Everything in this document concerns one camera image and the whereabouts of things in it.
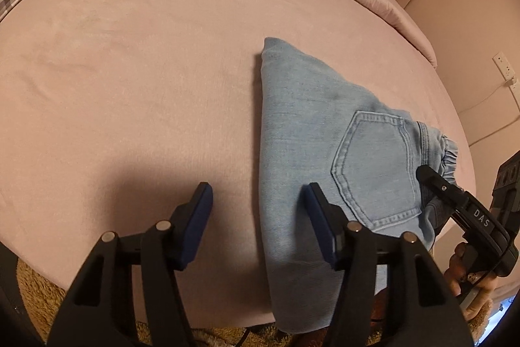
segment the brown fluffy rug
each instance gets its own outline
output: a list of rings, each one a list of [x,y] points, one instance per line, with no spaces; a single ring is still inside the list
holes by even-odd
[[[36,330],[47,341],[50,327],[65,291],[48,281],[27,264],[18,261],[17,279],[20,293]],[[488,302],[475,319],[470,322],[473,339],[478,340],[485,331],[491,313],[492,303]],[[146,324],[137,322],[139,340],[151,345],[150,332]],[[245,328],[194,329],[193,336],[201,347],[233,347],[242,338]],[[292,336],[277,330],[274,324],[267,324],[251,329],[243,347],[320,347],[326,334],[317,331],[311,336]],[[367,345],[380,341],[381,332],[374,331]]]

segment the power outlet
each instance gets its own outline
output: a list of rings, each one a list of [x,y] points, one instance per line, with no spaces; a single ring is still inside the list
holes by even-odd
[[[498,69],[504,76],[505,81],[511,81],[509,88],[511,93],[513,93],[513,97],[516,102],[516,106],[518,106],[518,110],[520,110],[520,83],[516,81],[516,73],[508,59],[505,57],[503,52],[497,53],[493,57],[493,62],[497,65]]]

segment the bed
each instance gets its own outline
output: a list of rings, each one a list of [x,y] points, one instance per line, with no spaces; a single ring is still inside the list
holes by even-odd
[[[22,0],[0,22],[0,241],[67,289],[103,232],[142,232],[209,181],[210,222],[177,276],[190,324],[272,322],[257,197],[266,37],[440,129],[474,193],[435,53],[395,0]]]

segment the metal screw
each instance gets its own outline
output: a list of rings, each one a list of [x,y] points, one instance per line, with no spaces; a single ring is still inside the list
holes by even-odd
[[[115,238],[115,233],[113,233],[111,231],[107,231],[101,236],[101,240],[103,240],[105,243],[111,242],[114,238]]]
[[[402,233],[402,237],[409,243],[415,243],[417,241],[417,235],[409,231]]]
[[[157,224],[155,224],[155,227],[159,231],[166,231],[166,230],[170,229],[171,226],[172,226],[172,223],[170,221],[166,221],[166,220],[159,221],[159,222],[157,222]]]
[[[350,230],[350,231],[353,231],[355,233],[358,233],[361,231],[361,229],[363,228],[363,226],[357,222],[357,221],[349,221],[349,223],[347,224],[347,228]]]

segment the light blue denim jeans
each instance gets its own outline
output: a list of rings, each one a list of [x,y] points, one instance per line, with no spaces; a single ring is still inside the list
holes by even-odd
[[[330,324],[343,272],[323,260],[302,186],[318,182],[348,219],[396,237],[411,231],[429,249],[446,208],[421,193],[415,170],[427,164],[454,183],[457,147],[280,39],[265,39],[262,88],[259,201],[272,309],[281,331],[304,333]],[[376,292],[385,286],[381,266]]]

